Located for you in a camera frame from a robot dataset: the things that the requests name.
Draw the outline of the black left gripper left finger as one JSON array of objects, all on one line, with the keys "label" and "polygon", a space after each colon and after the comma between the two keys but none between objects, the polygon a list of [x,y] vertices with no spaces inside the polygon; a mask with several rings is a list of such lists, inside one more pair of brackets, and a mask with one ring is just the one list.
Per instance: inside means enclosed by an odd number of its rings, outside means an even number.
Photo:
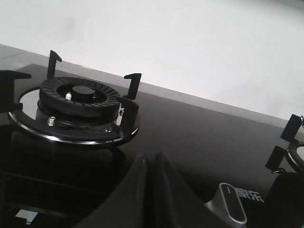
[{"label": "black left gripper left finger", "polygon": [[75,228],[142,228],[147,159],[143,154],[134,162],[111,195]]}]

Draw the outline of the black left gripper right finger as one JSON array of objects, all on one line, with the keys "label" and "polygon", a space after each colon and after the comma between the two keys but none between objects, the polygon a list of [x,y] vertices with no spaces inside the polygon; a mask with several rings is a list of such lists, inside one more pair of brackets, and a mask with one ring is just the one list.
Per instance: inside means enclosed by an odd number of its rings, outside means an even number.
[{"label": "black left gripper right finger", "polygon": [[220,219],[204,206],[163,153],[155,157],[153,185],[156,227],[220,227]]}]

